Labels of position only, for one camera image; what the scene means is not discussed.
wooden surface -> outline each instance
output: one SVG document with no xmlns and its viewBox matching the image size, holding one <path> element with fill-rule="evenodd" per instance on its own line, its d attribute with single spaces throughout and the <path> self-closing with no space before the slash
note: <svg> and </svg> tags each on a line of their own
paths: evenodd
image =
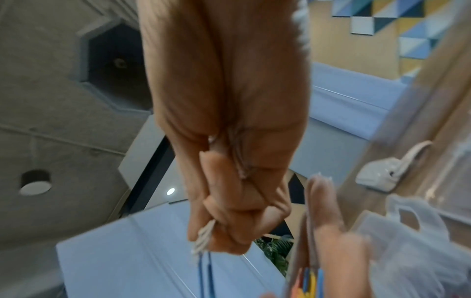
<svg viewBox="0 0 471 298">
<path fill-rule="evenodd" d="M 415 81 L 404 92 L 378 130 L 357 166 L 339 189 L 338 198 L 345 224 L 351 227 L 363 210 L 384 213 L 386 194 L 355 183 L 367 162 L 387 157 L 402 158 L 416 143 L 433 140 L 394 192 L 414 195 L 431 165 L 458 133 L 456 127 L 470 109 L 471 6 L 463 9 L 456 24 L 426 60 Z M 453 241 L 471 247 L 471 229 L 446 219 Z"/>
</svg>

round light fixture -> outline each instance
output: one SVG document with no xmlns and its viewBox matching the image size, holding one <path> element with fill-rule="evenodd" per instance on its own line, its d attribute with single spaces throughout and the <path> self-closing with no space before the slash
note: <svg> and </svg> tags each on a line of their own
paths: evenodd
<svg viewBox="0 0 471 298">
<path fill-rule="evenodd" d="M 50 190 L 51 187 L 51 175 L 45 170 L 31 170 L 21 176 L 21 195 L 43 194 Z"/>
</svg>

hexagonal ceiling opening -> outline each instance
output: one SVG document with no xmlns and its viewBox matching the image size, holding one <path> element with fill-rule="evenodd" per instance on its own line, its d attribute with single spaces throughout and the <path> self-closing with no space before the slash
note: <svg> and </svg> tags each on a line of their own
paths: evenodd
<svg viewBox="0 0 471 298">
<path fill-rule="evenodd" d="M 139 30 L 102 17 L 78 33 L 78 80 L 120 111 L 152 109 Z"/>
</svg>

green plant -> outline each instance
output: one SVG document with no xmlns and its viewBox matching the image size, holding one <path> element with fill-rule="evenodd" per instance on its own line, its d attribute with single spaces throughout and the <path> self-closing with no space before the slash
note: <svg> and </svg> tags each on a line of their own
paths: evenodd
<svg viewBox="0 0 471 298">
<path fill-rule="evenodd" d="M 271 241 L 265 241 L 263 238 L 258 238 L 255 240 L 255 244 L 260 247 L 265 256 L 275 265 L 281 274 L 286 276 L 286 271 L 288 270 L 288 261 L 286 260 L 286 257 L 293 247 L 290 237 L 283 236 L 279 239 L 272 239 Z"/>
</svg>

concrete ceiling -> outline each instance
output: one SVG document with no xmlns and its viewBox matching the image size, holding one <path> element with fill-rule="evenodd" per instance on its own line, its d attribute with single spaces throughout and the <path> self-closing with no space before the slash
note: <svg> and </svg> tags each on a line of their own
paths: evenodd
<svg viewBox="0 0 471 298">
<path fill-rule="evenodd" d="M 0 7 L 0 246 L 99 226 L 128 189 L 117 167 L 147 115 L 117 113 L 70 79 L 75 33 L 99 16 L 80 0 Z M 31 129 L 52 189 L 23 197 Z"/>
</svg>

